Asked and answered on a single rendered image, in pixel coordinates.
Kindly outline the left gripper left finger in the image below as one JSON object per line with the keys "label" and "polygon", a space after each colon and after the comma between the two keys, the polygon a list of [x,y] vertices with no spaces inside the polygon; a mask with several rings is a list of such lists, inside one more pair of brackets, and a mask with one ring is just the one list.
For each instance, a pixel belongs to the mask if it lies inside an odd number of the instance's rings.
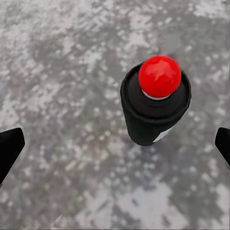
{"label": "left gripper left finger", "polygon": [[20,127],[0,133],[0,184],[25,146]]}

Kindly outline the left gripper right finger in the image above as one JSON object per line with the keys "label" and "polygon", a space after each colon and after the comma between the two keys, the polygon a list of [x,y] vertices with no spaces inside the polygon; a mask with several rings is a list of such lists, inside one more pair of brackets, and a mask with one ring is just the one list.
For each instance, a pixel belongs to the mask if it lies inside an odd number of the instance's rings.
{"label": "left gripper right finger", "polygon": [[218,129],[215,145],[230,166],[230,129],[223,127]]}

